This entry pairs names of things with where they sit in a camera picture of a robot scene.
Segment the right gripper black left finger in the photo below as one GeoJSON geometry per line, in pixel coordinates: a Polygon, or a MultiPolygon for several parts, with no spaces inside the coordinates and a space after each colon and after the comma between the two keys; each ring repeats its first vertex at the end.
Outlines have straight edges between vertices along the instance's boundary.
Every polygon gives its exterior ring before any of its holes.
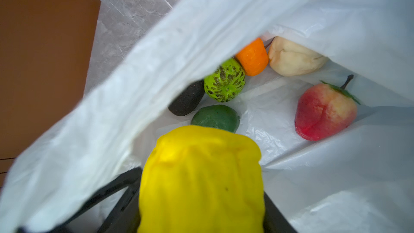
{"type": "Polygon", "coordinates": [[[142,169],[122,173],[95,192],[67,221],[51,233],[135,233],[140,224],[139,190],[142,169]]]}

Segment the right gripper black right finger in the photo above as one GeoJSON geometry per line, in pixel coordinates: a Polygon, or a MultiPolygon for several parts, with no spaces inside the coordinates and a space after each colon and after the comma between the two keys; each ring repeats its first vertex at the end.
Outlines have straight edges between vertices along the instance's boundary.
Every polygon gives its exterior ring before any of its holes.
{"type": "Polygon", "coordinates": [[[266,193],[264,193],[264,201],[264,233],[297,233],[266,193]]]}

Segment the yellow lemon fruit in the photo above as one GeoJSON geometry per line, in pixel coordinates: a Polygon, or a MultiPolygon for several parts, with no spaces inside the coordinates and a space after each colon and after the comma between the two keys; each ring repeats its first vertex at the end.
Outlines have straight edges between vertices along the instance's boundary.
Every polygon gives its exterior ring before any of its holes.
{"type": "Polygon", "coordinates": [[[140,233],[262,233],[259,146],[228,131],[184,126],[161,136],[142,173],[140,233]]]}

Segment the white plastic bag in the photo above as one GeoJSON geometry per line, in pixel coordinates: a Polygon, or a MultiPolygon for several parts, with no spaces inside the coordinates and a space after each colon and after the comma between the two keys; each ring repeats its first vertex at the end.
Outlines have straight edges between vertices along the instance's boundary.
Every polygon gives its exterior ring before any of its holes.
{"type": "Polygon", "coordinates": [[[263,36],[329,58],[319,71],[249,79],[230,102],[235,134],[260,148],[266,193],[298,233],[414,230],[414,0],[180,0],[112,74],[14,162],[1,232],[50,233],[158,139],[191,126],[168,105],[190,83],[263,36]],[[360,104],[341,132],[308,141],[299,98],[321,81],[360,104]]]}

